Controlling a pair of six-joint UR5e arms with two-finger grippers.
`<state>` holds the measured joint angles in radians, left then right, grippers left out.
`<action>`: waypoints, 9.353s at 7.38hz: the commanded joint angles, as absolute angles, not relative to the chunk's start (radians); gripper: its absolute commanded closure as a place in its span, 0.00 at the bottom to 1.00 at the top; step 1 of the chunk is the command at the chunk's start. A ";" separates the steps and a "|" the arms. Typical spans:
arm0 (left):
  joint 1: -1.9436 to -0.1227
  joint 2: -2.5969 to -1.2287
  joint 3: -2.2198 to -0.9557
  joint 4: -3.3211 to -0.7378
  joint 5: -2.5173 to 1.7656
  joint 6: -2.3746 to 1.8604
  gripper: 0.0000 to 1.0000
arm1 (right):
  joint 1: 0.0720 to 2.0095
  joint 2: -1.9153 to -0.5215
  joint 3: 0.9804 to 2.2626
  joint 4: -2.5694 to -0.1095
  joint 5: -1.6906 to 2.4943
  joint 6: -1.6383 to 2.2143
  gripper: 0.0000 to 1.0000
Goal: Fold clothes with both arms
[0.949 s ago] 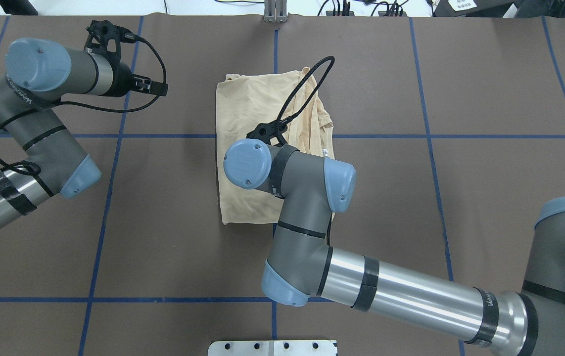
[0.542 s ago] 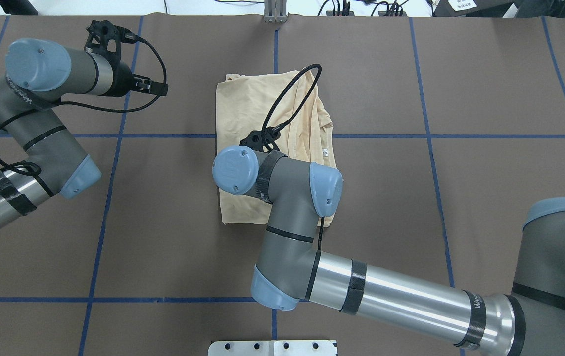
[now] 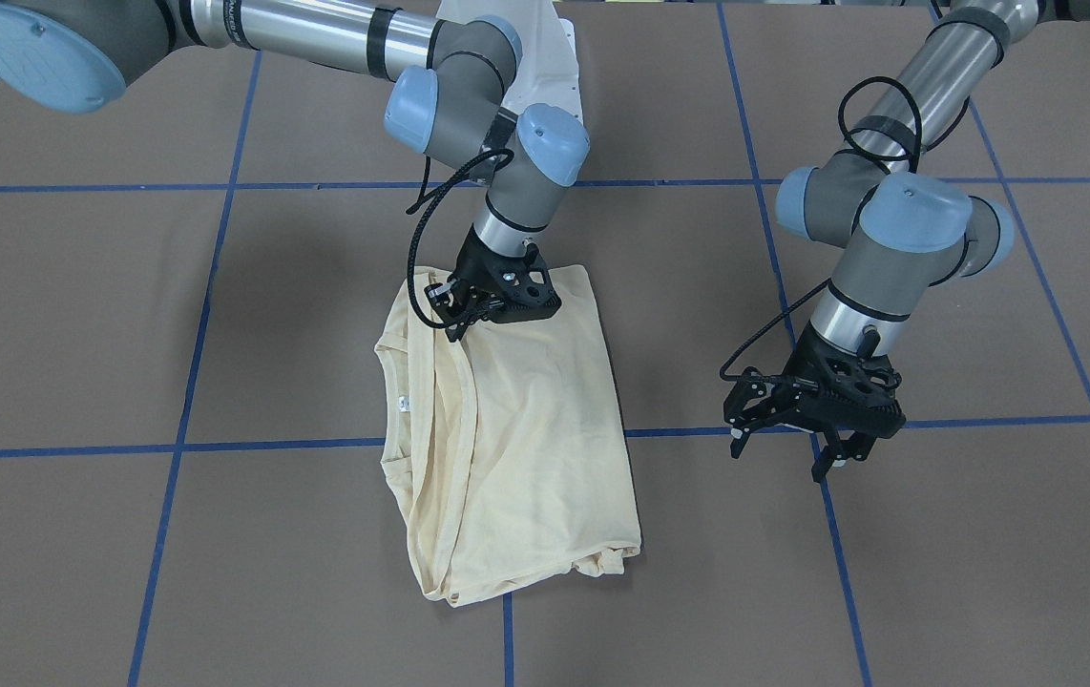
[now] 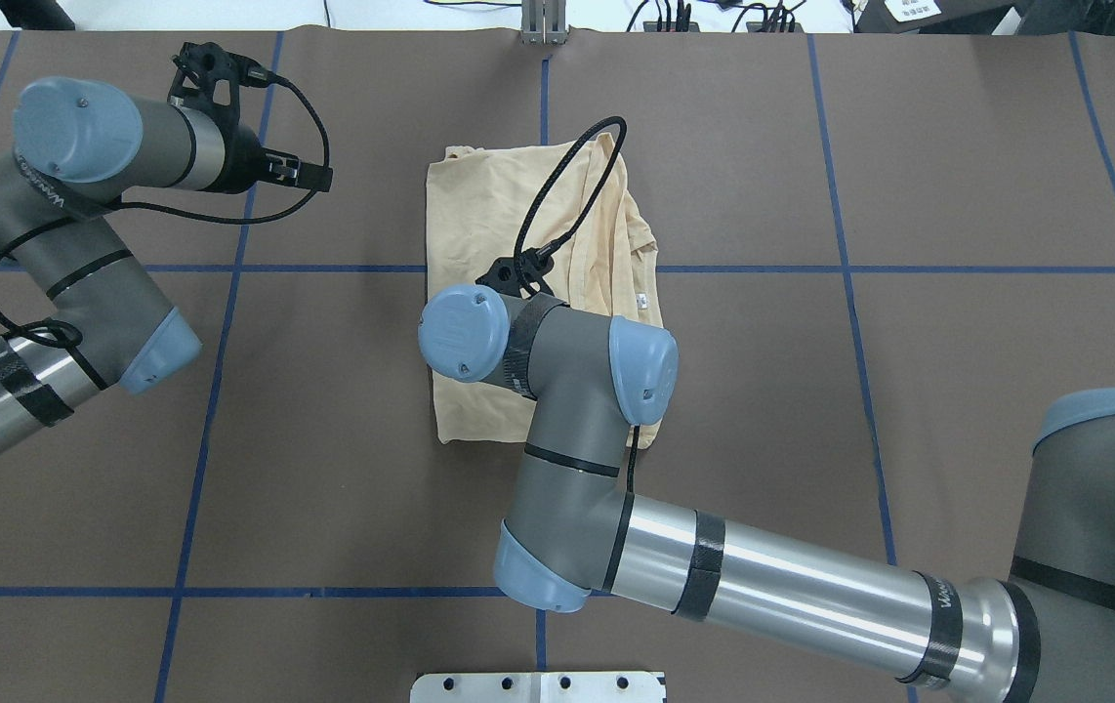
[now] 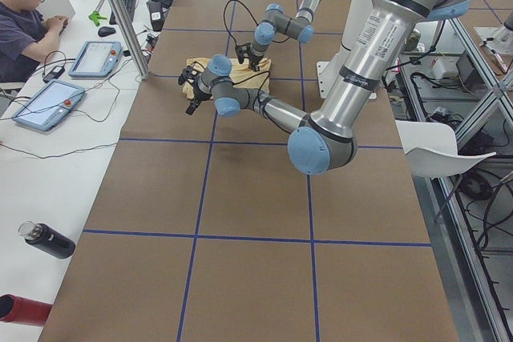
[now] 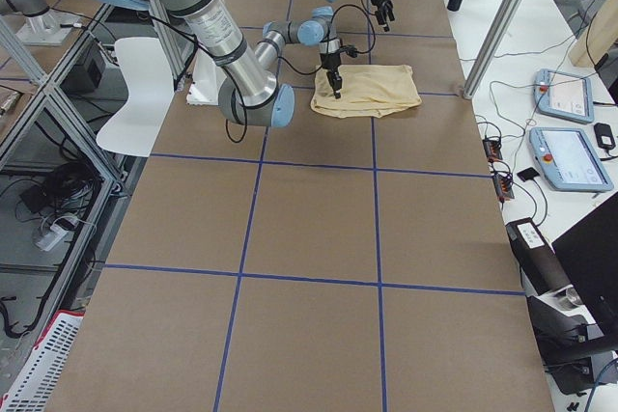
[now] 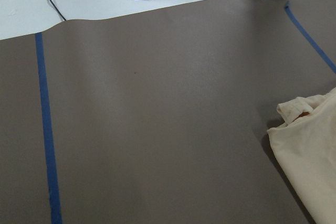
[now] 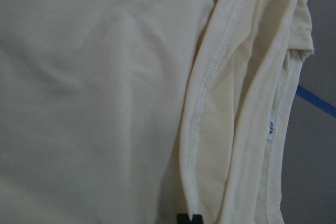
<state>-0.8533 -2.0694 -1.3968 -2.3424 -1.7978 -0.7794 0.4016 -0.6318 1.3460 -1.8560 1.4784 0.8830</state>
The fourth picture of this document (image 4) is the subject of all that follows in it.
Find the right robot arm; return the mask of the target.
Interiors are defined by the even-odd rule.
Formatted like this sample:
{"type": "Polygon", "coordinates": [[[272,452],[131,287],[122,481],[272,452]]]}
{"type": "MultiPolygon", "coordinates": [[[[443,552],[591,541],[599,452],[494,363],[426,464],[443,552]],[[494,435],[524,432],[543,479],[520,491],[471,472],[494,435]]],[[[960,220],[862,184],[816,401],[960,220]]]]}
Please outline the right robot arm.
{"type": "Polygon", "coordinates": [[[1014,555],[1115,584],[1115,417],[1039,440],[1055,399],[1115,387],[1115,275],[666,275],[663,300],[678,381],[626,535],[610,320],[558,307],[532,339],[521,410],[583,468],[512,447],[482,523],[585,595],[549,615],[549,667],[661,670],[680,702],[946,702],[990,657],[902,684],[924,574],[1005,676],[1014,555]]]}

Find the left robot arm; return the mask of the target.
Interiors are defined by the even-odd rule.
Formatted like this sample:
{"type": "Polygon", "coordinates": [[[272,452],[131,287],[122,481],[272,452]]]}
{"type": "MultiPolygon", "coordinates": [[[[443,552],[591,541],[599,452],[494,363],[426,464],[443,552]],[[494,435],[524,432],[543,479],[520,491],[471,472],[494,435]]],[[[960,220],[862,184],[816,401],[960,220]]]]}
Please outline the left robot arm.
{"type": "Polygon", "coordinates": [[[209,108],[50,76],[26,86],[0,156],[0,455],[98,392],[178,373],[202,344],[107,216],[129,187],[327,191],[306,163],[219,126],[209,108]]]}

